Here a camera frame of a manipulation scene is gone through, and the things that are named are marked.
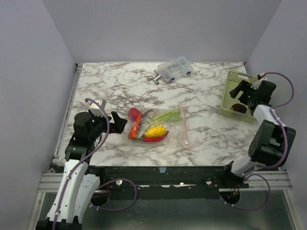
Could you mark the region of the dark purple fake eggplant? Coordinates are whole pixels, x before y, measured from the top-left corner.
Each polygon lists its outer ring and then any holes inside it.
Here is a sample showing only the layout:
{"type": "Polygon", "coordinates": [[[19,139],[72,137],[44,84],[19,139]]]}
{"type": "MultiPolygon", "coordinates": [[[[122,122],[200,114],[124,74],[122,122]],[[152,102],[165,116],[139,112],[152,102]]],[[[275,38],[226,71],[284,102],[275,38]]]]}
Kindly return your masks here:
{"type": "Polygon", "coordinates": [[[247,112],[247,107],[243,104],[236,103],[230,108],[233,111],[245,114],[247,112]]]}

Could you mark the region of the red fake chili pepper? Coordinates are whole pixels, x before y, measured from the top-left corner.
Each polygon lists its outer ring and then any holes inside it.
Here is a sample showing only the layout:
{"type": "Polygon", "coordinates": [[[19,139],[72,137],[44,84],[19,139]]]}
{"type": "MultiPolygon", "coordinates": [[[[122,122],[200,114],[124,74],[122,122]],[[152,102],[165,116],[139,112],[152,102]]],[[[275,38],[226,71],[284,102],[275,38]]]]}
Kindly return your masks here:
{"type": "Polygon", "coordinates": [[[164,140],[167,135],[168,135],[169,131],[166,131],[162,136],[160,137],[152,137],[152,138],[149,138],[149,137],[144,137],[143,138],[143,142],[160,142],[162,140],[164,140]]]}

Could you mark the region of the clear zip top bag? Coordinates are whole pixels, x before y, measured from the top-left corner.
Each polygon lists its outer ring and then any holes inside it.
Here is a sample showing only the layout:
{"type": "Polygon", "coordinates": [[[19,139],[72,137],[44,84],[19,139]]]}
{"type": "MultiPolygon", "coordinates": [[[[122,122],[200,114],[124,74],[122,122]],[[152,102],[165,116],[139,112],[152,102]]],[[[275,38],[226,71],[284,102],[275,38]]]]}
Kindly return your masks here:
{"type": "Polygon", "coordinates": [[[127,112],[127,140],[133,144],[190,147],[184,107],[136,108],[127,112]]]}

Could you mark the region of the green fake lettuce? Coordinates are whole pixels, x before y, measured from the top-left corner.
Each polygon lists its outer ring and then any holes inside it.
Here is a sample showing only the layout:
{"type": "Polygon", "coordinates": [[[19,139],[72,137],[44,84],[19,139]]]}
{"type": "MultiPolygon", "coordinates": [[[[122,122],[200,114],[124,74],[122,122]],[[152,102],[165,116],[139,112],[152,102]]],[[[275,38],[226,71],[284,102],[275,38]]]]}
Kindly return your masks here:
{"type": "Polygon", "coordinates": [[[150,127],[156,127],[165,122],[179,122],[181,120],[181,112],[179,110],[169,110],[155,116],[150,123],[150,127]]]}

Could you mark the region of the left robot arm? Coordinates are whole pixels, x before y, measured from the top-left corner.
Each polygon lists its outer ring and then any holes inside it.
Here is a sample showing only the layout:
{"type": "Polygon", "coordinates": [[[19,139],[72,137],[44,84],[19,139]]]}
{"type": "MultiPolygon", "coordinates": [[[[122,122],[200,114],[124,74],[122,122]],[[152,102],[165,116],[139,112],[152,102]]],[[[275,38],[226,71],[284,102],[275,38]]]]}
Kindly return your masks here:
{"type": "Polygon", "coordinates": [[[89,167],[91,153],[99,149],[94,143],[103,133],[121,134],[128,122],[116,112],[111,114],[97,116],[87,111],[75,115],[61,183],[45,220],[37,222],[37,230],[82,229],[82,219],[95,189],[106,185],[103,172],[89,167]]]}

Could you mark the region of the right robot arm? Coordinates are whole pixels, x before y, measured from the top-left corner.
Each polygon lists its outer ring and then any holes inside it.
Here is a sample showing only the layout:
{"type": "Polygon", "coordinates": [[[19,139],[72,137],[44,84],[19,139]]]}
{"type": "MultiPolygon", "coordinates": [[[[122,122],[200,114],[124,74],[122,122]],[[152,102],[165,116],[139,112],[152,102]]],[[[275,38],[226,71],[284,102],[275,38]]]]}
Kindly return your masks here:
{"type": "Polygon", "coordinates": [[[233,187],[243,183],[255,171],[284,165],[296,131],[281,122],[275,113],[275,107],[269,104],[275,88],[276,84],[268,80],[259,80],[256,84],[242,80],[230,92],[234,99],[242,92],[238,100],[249,108],[260,127],[250,144],[248,155],[223,168],[223,186],[233,187]]]}

